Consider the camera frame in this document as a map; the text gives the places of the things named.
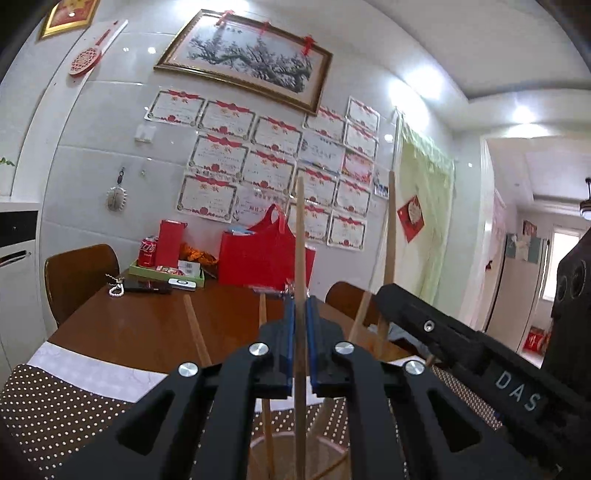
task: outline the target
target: wooden dining table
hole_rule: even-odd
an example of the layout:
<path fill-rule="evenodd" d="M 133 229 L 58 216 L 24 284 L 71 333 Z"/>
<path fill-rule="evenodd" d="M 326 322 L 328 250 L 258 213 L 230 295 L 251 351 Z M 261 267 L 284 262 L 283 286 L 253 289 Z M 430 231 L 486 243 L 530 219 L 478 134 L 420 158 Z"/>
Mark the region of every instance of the wooden dining table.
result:
<path fill-rule="evenodd" d="M 259 329 L 259 295 L 252 289 L 206 280 L 194 292 L 171 294 L 126 292 L 111 297 L 100 289 L 78 308 L 49 342 L 73 352 L 125 367 L 169 373 L 187 361 L 199 363 L 183 296 L 189 294 L 207 350 L 214 364 L 255 342 Z M 338 323 L 347 337 L 353 320 L 323 301 L 321 317 Z M 268 321 L 283 317 L 283 302 L 267 299 Z M 376 335 L 361 329 L 358 344 L 371 349 Z M 409 354 L 385 345 L 383 361 Z"/>

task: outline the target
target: red bag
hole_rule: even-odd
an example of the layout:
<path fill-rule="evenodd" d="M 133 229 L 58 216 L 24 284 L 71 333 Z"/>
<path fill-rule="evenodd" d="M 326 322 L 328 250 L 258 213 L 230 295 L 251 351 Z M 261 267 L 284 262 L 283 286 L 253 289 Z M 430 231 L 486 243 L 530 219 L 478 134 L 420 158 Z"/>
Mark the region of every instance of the red bag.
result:
<path fill-rule="evenodd" d="M 273 210 L 278 219 L 273 222 Z M 287 226 L 285 213 L 271 205 L 263 220 L 249 228 L 252 235 L 222 234 L 218 263 L 219 282 L 242 287 L 283 291 L 293 283 L 296 237 Z M 306 248 L 306 285 L 310 284 L 316 251 Z"/>

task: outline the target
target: chair backrest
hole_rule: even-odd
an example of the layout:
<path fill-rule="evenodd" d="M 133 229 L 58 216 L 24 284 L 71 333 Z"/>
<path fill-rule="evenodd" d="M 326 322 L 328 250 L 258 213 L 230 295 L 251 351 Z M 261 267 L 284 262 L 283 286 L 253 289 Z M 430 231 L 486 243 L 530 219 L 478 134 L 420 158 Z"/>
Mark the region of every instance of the chair backrest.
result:
<path fill-rule="evenodd" d="M 354 319 L 363 297 L 363 290 L 350 283 L 340 281 L 335 283 L 326 294 L 326 303 L 347 317 Z M 363 324 L 365 326 L 377 324 L 379 311 L 373 301 L 369 304 L 368 313 Z"/>
<path fill-rule="evenodd" d="M 105 274 L 119 275 L 119 262 L 109 245 L 80 248 L 47 259 L 45 287 L 57 326 L 105 286 Z"/>

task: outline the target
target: light switch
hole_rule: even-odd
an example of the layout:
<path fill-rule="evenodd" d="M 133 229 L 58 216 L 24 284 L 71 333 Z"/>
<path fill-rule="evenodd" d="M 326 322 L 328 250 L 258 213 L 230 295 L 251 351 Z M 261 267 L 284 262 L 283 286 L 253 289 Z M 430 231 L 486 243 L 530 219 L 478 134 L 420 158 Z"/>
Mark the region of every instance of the light switch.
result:
<path fill-rule="evenodd" d="M 139 124 L 138 129 L 135 131 L 135 140 L 138 142 L 152 143 L 155 134 L 155 126 Z"/>

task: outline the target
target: white cabinet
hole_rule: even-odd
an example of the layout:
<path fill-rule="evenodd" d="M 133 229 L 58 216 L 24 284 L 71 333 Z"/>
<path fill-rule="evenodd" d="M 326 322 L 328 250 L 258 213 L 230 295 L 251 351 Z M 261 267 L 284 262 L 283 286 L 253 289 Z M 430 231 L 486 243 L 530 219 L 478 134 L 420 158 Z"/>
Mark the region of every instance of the white cabinet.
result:
<path fill-rule="evenodd" d="M 47 338 L 35 266 L 37 209 L 0 202 L 0 390 Z"/>
<path fill-rule="evenodd" d="M 34 251 L 35 240 L 0 248 L 0 341 L 11 368 L 45 341 Z"/>

